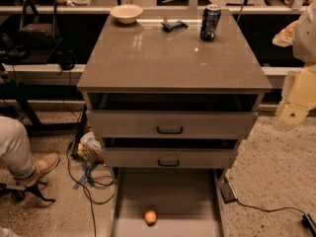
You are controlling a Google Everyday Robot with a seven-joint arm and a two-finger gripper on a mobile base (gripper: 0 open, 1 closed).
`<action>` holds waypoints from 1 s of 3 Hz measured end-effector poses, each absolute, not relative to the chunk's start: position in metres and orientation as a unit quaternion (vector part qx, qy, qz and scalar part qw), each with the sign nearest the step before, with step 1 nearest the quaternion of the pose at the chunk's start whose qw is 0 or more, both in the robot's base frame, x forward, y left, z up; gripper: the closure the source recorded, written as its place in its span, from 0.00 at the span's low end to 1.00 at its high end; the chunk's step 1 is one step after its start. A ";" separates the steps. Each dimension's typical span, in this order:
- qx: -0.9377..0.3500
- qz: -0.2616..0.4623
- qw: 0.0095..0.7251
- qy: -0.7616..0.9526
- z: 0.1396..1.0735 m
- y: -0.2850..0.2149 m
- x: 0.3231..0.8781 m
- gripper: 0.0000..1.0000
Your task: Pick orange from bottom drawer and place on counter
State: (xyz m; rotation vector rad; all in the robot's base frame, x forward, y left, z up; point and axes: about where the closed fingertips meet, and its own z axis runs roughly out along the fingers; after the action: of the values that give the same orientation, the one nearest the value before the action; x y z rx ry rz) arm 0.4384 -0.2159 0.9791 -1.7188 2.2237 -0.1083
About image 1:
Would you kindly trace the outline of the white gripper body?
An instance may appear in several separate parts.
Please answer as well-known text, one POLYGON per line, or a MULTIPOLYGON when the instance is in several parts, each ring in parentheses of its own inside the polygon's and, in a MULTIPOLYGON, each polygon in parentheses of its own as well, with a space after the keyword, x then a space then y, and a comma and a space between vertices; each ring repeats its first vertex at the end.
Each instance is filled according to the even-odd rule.
POLYGON ((316 63, 316 1, 313 1, 299 17, 292 49, 295 58, 305 63, 316 63))

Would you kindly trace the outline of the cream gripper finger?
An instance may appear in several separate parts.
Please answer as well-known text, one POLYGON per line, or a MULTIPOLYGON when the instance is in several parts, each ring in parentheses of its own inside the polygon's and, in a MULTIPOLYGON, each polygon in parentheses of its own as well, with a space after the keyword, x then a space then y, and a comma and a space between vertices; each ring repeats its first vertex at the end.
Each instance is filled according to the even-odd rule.
POLYGON ((285 76, 282 99, 276 108, 274 128, 289 131, 300 125, 316 108, 316 65, 289 71, 285 76))
POLYGON ((292 45, 293 36, 296 30, 297 22, 294 21, 282 29, 273 38, 273 44, 281 47, 292 45))

